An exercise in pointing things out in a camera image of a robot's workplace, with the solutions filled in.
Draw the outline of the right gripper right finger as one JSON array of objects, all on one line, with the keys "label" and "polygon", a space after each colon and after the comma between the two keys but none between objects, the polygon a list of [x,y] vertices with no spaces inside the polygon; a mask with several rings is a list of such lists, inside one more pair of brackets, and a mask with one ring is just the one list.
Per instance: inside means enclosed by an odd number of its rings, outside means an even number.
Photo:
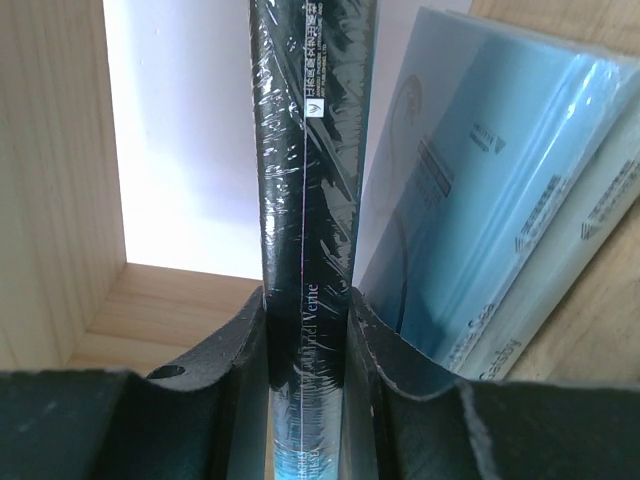
[{"label": "right gripper right finger", "polygon": [[359,292],[347,323],[347,479],[635,479],[639,389],[470,381],[384,324]]}]

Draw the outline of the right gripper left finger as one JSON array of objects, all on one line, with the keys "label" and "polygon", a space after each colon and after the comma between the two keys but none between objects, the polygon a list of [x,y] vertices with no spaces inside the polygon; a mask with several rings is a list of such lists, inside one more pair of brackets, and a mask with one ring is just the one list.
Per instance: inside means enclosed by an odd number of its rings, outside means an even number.
[{"label": "right gripper left finger", "polygon": [[147,376],[5,371],[5,479],[260,479],[268,367],[263,293]]}]

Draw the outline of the light blue Gatsby book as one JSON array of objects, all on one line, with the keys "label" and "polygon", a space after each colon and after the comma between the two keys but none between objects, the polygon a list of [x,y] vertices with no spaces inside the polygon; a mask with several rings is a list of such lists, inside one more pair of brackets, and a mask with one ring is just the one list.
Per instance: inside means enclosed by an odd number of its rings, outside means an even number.
[{"label": "light blue Gatsby book", "polygon": [[454,371],[639,91],[639,61],[421,8],[364,187],[355,283]]}]

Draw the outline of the pale green Great Gatsby book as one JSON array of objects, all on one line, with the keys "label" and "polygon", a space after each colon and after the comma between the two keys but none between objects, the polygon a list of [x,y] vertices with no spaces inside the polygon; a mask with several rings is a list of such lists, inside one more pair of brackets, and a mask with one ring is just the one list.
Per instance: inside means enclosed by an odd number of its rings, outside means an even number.
[{"label": "pale green Great Gatsby book", "polygon": [[639,196],[639,100],[598,147],[488,326],[452,372],[500,380]]}]

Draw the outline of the dark blue ocean book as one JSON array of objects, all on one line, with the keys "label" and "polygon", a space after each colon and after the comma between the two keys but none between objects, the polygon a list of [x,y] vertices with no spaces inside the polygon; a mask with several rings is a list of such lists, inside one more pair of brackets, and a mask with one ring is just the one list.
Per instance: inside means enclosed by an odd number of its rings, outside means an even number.
[{"label": "dark blue ocean book", "polygon": [[249,5],[278,479],[338,475],[377,23],[374,1]]}]

